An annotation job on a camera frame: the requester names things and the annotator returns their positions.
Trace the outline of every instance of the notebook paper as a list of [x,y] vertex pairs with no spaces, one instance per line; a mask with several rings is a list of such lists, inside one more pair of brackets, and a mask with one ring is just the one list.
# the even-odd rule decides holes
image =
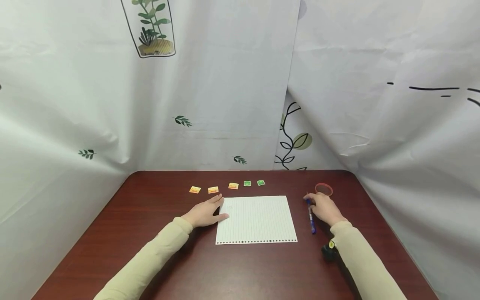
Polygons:
[[225,198],[220,213],[216,245],[297,242],[286,196]]

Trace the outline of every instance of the wooden table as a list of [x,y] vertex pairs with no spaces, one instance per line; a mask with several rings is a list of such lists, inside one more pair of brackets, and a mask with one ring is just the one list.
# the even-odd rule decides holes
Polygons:
[[[260,179],[266,185],[257,186]],[[244,180],[253,186],[243,187]],[[239,190],[227,189],[229,182],[240,183]],[[92,299],[163,226],[210,198],[211,186],[219,186],[225,197],[286,195],[298,243],[215,245],[216,226],[198,228],[141,299],[355,299],[348,273],[322,259],[320,249],[329,237],[310,231],[302,196],[319,182],[332,186],[340,211],[370,242],[409,300],[437,299],[357,178],[337,170],[134,173],[33,299]],[[200,194],[188,193],[192,185],[202,187]]]

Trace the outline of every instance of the blue pen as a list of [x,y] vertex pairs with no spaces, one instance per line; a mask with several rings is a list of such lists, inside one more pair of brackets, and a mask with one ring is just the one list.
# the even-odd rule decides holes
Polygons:
[[307,199],[307,204],[308,204],[308,216],[310,217],[310,226],[312,227],[312,234],[317,233],[317,229],[315,229],[315,223],[313,222],[313,217],[312,217],[312,209],[310,208],[310,199]]

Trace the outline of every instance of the beige sleeve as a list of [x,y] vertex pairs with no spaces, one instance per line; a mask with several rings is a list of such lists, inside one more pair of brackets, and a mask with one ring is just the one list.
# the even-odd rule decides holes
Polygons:
[[330,228],[338,253],[350,271],[363,300],[406,300],[370,244],[350,222]]
[[94,300],[137,300],[169,258],[187,241],[192,225],[180,217],[168,223],[95,296]]

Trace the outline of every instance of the white curtain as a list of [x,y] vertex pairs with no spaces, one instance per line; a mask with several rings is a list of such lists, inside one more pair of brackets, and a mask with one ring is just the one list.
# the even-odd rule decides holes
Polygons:
[[441,299],[476,299],[479,13],[474,0],[4,1],[0,298],[32,297],[137,170],[343,168]]

